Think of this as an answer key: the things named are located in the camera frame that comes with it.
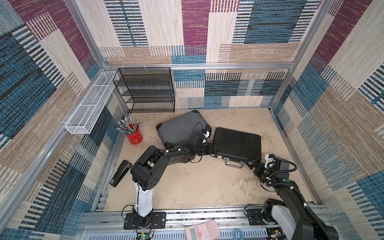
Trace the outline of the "black poker set case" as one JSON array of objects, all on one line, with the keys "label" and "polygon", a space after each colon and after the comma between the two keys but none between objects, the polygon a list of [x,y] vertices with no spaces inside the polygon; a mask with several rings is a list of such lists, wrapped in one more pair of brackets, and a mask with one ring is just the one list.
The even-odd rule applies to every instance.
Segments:
[{"label": "black poker set case", "polygon": [[226,166],[253,169],[262,160],[261,136],[225,128],[216,128],[211,143],[211,156],[225,161]]}]

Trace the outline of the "grey poker set case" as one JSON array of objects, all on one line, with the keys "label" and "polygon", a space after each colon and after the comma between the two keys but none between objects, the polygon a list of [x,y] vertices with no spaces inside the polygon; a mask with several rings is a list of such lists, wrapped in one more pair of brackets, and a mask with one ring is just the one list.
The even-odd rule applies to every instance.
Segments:
[{"label": "grey poker set case", "polygon": [[194,132],[203,133],[207,139],[212,135],[211,126],[198,110],[160,123],[156,126],[156,130],[167,150],[188,142]]}]

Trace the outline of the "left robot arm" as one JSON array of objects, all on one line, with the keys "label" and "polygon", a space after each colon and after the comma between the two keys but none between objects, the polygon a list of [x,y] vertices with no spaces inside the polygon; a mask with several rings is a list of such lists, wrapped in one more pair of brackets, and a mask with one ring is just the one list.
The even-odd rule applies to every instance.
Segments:
[{"label": "left robot arm", "polygon": [[211,155],[214,149],[213,143],[203,143],[199,147],[187,143],[169,150],[148,147],[131,168],[136,189],[135,213],[141,218],[152,214],[153,189],[168,166],[191,163],[196,156]]}]

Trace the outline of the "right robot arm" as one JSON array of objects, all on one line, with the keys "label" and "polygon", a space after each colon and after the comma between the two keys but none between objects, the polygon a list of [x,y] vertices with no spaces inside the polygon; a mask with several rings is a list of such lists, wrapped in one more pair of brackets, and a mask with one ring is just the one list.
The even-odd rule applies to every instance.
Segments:
[{"label": "right robot arm", "polygon": [[334,227],[328,226],[308,205],[295,181],[289,175],[298,169],[291,161],[267,155],[266,161],[253,160],[250,169],[267,188],[281,198],[267,199],[261,210],[263,222],[278,224],[287,240],[338,240]]}]

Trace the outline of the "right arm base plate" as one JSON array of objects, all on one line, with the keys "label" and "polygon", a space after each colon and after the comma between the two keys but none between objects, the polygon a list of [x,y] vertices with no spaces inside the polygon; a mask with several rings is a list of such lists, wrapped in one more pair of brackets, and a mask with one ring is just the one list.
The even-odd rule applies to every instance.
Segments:
[{"label": "right arm base plate", "polygon": [[246,217],[250,226],[266,226],[268,223],[264,220],[263,209],[246,209]]}]

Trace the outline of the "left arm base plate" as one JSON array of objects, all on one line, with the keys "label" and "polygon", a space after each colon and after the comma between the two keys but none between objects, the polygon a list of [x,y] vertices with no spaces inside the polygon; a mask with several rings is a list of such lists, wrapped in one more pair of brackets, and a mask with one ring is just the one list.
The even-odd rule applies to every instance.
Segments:
[{"label": "left arm base plate", "polygon": [[151,212],[146,217],[138,213],[127,213],[125,216],[124,230],[149,230],[164,229],[167,220],[166,212]]}]

